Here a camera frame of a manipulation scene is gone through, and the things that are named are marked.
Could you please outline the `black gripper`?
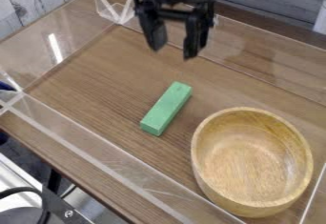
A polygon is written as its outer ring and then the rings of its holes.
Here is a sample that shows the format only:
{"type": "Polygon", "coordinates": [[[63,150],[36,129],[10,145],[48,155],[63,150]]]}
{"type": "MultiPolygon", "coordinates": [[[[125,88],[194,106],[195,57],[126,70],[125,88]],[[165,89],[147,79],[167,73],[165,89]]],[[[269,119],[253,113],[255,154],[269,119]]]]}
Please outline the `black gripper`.
{"type": "Polygon", "coordinates": [[[159,51],[167,43],[167,30],[163,18],[185,21],[183,59],[198,56],[206,47],[209,29],[214,26],[213,0],[134,0],[135,14],[150,48],[159,51]],[[166,10],[163,5],[194,4],[190,12],[166,10]]]}

